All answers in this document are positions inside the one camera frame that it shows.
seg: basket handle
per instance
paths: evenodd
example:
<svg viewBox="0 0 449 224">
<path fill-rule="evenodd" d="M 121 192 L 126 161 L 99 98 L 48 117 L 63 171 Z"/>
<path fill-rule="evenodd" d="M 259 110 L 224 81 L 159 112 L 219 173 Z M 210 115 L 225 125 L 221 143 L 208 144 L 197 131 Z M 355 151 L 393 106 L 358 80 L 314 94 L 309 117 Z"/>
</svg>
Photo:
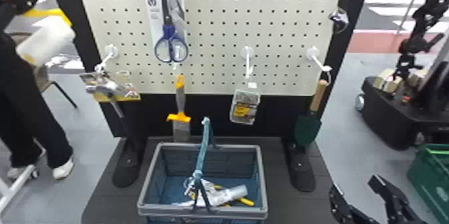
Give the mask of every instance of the basket handle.
<svg viewBox="0 0 449 224">
<path fill-rule="evenodd" d="M 212 144 L 214 148 L 216 148 L 215 140 L 214 140 L 214 134 L 212 131 L 212 126 L 210 125 L 210 119 L 208 117 L 204 117 L 202 120 L 202 125 L 204 125 L 202 129 L 202 142 L 201 142 L 201 148 L 200 153 L 198 154 L 198 159 L 196 160 L 196 167 L 195 171 L 193 172 L 193 179 L 194 179 L 194 186 L 195 195 L 199 195 L 198 191 L 201 191 L 202 198 L 204 199 L 204 202 L 206 203 L 206 209 L 209 213 L 212 213 L 212 209 L 210 208 L 210 202 L 207 198 L 206 190 L 204 189 L 204 186 L 202 185 L 201 178 L 202 178 L 202 167 L 204 165 L 204 158 L 206 156 L 207 147 L 209 145 L 209 142 Z M 197 201 L 198 196 L 195 197 L 192 212 L 195 212 L 197 210 Z"/>
<path fill-rule="evenodd" d="M 420 150 L 426 150 L 430 154 L 449 155 L 449 145 L 447 144 L 425 144 L 420 147 Z"/>
<path fill-rule="evenodd" d="M 431 154 L 449 155 L 449 150 L 432 150 L 429 148 L 426 148 L 426 150 Z"/>
</svg>

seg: blue basket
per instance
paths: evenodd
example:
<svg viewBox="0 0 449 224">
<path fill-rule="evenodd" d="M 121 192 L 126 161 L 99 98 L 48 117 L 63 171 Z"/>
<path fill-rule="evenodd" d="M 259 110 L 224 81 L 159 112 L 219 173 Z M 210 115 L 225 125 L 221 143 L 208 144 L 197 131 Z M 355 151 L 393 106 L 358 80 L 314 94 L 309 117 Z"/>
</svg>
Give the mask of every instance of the blue basket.
<svg viewBox="0 0 449 224">
<path fill-rule="evenodd" d="M 156 147 L 138 199 L 139 214 L 149 223 L 261 223 L 267 218 L 268 202 L 260 148 L 216 145 L 210 120 L 204 118 L 203 124 L 201 144 L 160 143 Z M 194 179 L 195 195 L 202 192 L 206 208 L 197 207 L 196 202 L 193 207 L 179 205 L 190 200 L 184 196 L 189 177 Z M 245 185 L 247 198 L 255 205 L 211 207 L 200 182 L 203 177 L 224 188 Z"/>
</svg>

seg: pegboard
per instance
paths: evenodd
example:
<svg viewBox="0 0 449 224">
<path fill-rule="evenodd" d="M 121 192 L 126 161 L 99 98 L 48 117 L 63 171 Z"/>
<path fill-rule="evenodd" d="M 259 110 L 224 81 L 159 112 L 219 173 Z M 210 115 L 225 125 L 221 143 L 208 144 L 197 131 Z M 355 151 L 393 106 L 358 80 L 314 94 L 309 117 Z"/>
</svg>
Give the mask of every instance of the pegboard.
<svg viewBox="0 0 449 224">
<path fill-rule="evenodd" d="M 240 50 L 255 50 L 252 80 L 262 94 L 310 96 L 320 69 L 305 52 L 318 47 L 322 62 L 331 39 L 327 16 L 338 0 L 184 0 L 189 56 L 180 66 L 186 93 L 233 94 L 245 84 Z M 171 64 L 154 56 L 146 0 L 83 0 L 102 58 L 113 43 L 120 56 L 111 71 L 131 71 L 142 93 L 174 93 Z"/>
</svg>

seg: plastic basket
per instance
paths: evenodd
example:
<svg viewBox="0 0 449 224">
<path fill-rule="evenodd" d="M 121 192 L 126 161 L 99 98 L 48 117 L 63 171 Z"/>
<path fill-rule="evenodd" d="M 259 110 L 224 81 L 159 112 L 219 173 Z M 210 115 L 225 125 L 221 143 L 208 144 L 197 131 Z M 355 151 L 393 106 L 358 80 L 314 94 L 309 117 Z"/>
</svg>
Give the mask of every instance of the plastic basket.
<svg viewBox="0 0 449 224">
<path fill-rule="evenodd" d="M 254 207 L 242 203 L 192 212 L 192 207 L 172 205 L 188 201 L 183 182 L 192 176 L 200 144 L 160 143 L 154 152 L 138 199 L 138 212 L 149 223 L 262 223 L 268 202 L 262 155 L 256 145 L 216 145 L 207 148 L 202 173 L 204 179 L 222 187 L 246 185 L 247 198 Z"/>
<path fill-rule="evenodd" d="M 437 220 L 449 223 L 449 144 L 420 147 L 408 179 Z"/>
</svg>

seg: scissors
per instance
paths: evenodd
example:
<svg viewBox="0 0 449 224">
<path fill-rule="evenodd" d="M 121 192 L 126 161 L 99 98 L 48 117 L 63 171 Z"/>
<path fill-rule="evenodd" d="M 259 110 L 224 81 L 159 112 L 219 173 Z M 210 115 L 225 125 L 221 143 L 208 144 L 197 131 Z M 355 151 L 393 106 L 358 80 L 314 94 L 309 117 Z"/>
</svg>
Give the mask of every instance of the scissors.
<svg viewBox="0 0 449 224">
<path fill-rule="evenodd" d="M 154 55 L 161 62 L 182 62 L 187 58 L 188 48 L 176 32 L 172 16 L 168 11 L 167 0 L 162 0 L 162 14 L 164 16 L 163 34 L 154 46 Z"/>
</svg>

